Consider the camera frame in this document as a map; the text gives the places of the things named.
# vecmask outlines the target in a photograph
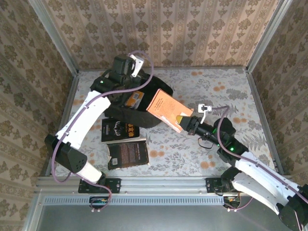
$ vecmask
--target patterned wallpaper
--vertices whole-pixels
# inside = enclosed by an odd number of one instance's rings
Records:
[[[21,230],[71,74],[24,0],[0,0],[0,230]]]
[[[292,2],[253,76],[284,170],[308,183],[308,1]]]
[[[146,51],[155,66],[246,66],[278,0],[43,0],[79,69]]]

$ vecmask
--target white label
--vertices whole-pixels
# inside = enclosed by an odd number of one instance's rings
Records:
[[[135,93],[134,96],[133,96],[133,99],[137,100],[138,98],[139,98],[139,94]]]
[[[117,165],[117,158],[112,159],[112,165]]]

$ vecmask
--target black book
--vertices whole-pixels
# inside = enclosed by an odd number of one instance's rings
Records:
[[[148,150],[145,141],[132,141],[107,144],[110,161],[108,169],[117,169],[149,163]]]
[[[144,140],[140,138],[139,127],[113,118],[102,120],[102,142],[119,143]]]

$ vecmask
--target orange book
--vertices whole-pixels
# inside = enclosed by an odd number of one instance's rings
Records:
[[[191,116],[193,113],[192,110],[173,99],[172,96],[161,89],[158,89],[146,110],[178,133],[182,131],[182,128],[177,123],[177,116]]]

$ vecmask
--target cable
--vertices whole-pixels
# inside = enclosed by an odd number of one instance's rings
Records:
[[[217,196],[223,196],[223,192],[222,192],[222,189],[220,187],[218,187],[220,189],[220,193],[221,194],[218,194],[218,192],[216,192],[216,190],[214,189],[214,187],[211,185],[210,186],[212,188],[212,190],[214,191],[214,193],[217,195]]]
[[[140,90],[141,88],[144,88],[148,83],[150,83],[150,81],[152,80],[152,77],[153,77],[153,74],[154,74],[154,64],[151,60],[151,58],[149,57],[149,55],[147,55],[144,51],[140,51],[140,50],[136,50],[136,51],[132,51],[131,53],[128,54],[128,56],[130,56],[131,54],[135,54],[135,53],[141,53],[143,54],[150,62],[150,65],[151,65],[151,74],[150,74],[150,77],[148,78],[148,80],[142,84],[141,86],[139,87],[136,87],[136,88],[132,88],[132,89],[126,89],[126,90],[113,90],[113,91],[109,91],[109,92],[105,92],[105,93],[102,93],[96,97],[94,97],[92,100],[90,100],[81,110],[80,112],[76,115],[76,117],[73,119],[72,123],[68,126],[68,128],[66,129],[65,133],[63,134],[63,136],[59,139],[59,141],[57,142],[54,150],[53,150],[53,153],[52,153],[52,157],[51,157],[51,172],[52,172],[52,176],[53,176],[53,179],[57,182],[57,183],[64,183],[68,180],[68,178],[71,176],[71,172],[67,175],[67,177],[63,180],[63,181],[60,181],[57,179],[56,177],[56,174],[55,174],[55,158],[56,158],[56,154],[58,152],[58,149],[59,149],[59,146],[60,144],[62,143],[63,139],[69,134],[69,131],[70,129],[72,128],[72,126],[76,123],[76,121],[78,120],[78,118],[81,116],[81,114],[95,101],[97,100],[98,98],[100,97],[105,97],[107,95],[110,95],[110,94],[116,94],[116,93],[127,93],[127,92],[133,92],[133,91],[136,91],[136,90]],[[90,185],[93,185],[93,186],[96,186],[96,187],[101,187],[101,188],[104,188],[106,189],[108,192],[109,192],[109,199],[108,199],[108,202],[106,203],[106,205],[109,204],[110,200],[111,200],[111,191],[109,188],[103,186],[103,185],[99,185],[99,184],[95,184],[95,183],[92,183],[86,179],[83,179],[86,183],[90,184]]]
[[[199,137],[199,138],[198,138],[198,145],[199,145],[200,147],[205,148],[205,149],[212,149],[212,148],[213,148],[213,145],[214,145],[214,144],[212,144],[212,147],[210,147],[210,148],[209,148],[209,147],[204,147],[204,146],[202,146],[202,145],[200,144],[200,142],[199,142],[200,139],[202,139],[202,137]]]
[[[267,172],[268,174],[270,174],[272,177],[274,177],[277,181],[279,181],[282,185],[284,185],[286,188],[290,189],[292,192],[294,192],[295,194],[297,194],[305,203],[308,204],[308,199],[306,199],[302,194],[300,194],[296,189],[294,189],[293,187],[291,187],[289,184],[287,184],[286,182],[284,182],[282,179],[280,179],[279,177],[277,177],[275,174],[273,174],[270,170],[268,170],[267,168],[265,168],[264,166],[262,165],[259,165],[259,163],[257,161],[254,161],[254,160],[251,160],[247,157],[244,157],[244,156],[241,156],[241,155],[238,155],[238,154],[235,154],[235,153],[232,153],[230,152],[225,146],[223,146],[222,144],[222,141],[220,139],[220,127],[221,127],[221,124],[222,124],[222,120],[224,117],[226,117],[227,115],[227,112],[229,110],[229,106],[226,105],[226,106],[223,106],[223,107],[216,107],[216,108],[212,108],[212,110],[219,110],[219,109],[224,109],[226,108],[226,110],[224,111],[224,113],[222,114],[221,116],[221,119],[219,120],[219,123],[218,123],[218,127],[217,127],[217,139],[218,139],[218,143],[220,145],[220,147],[228,154],[230,155],[233,155],[237,158],[240,158],[240,159],[243,159],[243,160],[246,160],[254,165],[256,165],[257,167],[260,167],[262,170],[264,170],[265,172]]]
[[[104,205],[96,205],[96,206],[98,206],[99,208],[94,208],[93,203],[94,203],[95,201],[99,201],[99,200],[102,201],[102,199],[105,199],[105,198],[103,198],[103,197],[96,197],[96,198],[92,198],[92,199],[91,199],[90,208],[92,209],[92,212],[94,212],[95,209],[97,209],[98,212],[100,212],[100,211],[103,210],[103,208],[107,205],[107,204],[104,204]]]
[[[241,193],[239,193],[239,197],[240,197],[240,204],[239,204],[239,206],[237,208],[233,207],[229,203],[225,203],[225,205],[230,207],[230,208],[228,208],[228,211],[235,211],[236,212],[237,210],[241,210],[243,208],[246,208],[251,203],[251,201],[254,199],[253,197],[251,197],[250,200],[244,206],[240,207],[241,202],[242,202]]]
[[[237,194],[237,197],[235,197],[234,199],[230,199],[229,201],[234,201],[234,200],[236,200],[237,198],[240,197],[240,194],[241,194],[241,192],[239,192],[239,193]]]

